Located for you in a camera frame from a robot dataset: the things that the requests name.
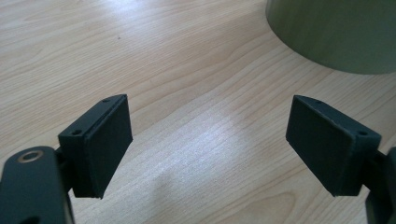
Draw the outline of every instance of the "wooden surface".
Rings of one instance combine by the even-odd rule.
[[[77,223],[364,223],[285,140],[293,94],[396,146],[396,74],[334,71],[271,31],[265,0],[0,2],[0,164],[127,93],[134,142]]]

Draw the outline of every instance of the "light wooden table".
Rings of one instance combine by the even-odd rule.
[[[59,146],[97,101],[127,93],[134,142],[103,200],[72,198],[77,223],[364,223],[367,189],[333,198],[285,140],[290,103],[334,106],[387,152],[396,74],[308,61],[274,35],[265,4],[2,1],[1,166]]]

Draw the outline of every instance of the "hole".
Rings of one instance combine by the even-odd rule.
[[[43,154],[44,153],[41,150],[28,151],[18,158],[18,162],[26,163],[26,162],[30,162],[30,161],[36,161],[41,156],[43,156]]]
[[[367,135],[367,134],[368,134],[367,132],[364,132],[364,131],[358,131],[358,133],[359,133],[360,135]]]
[[[24,221],[22,221],[20,224],[39,224],[39,223],[40,223],[39,217],[28,217]]]
[[[78,135],[78,134],[81,134],[81,133],[82,133],[82,130],[80,130],[80,129],[74,130],[72,132],[73,135]]]

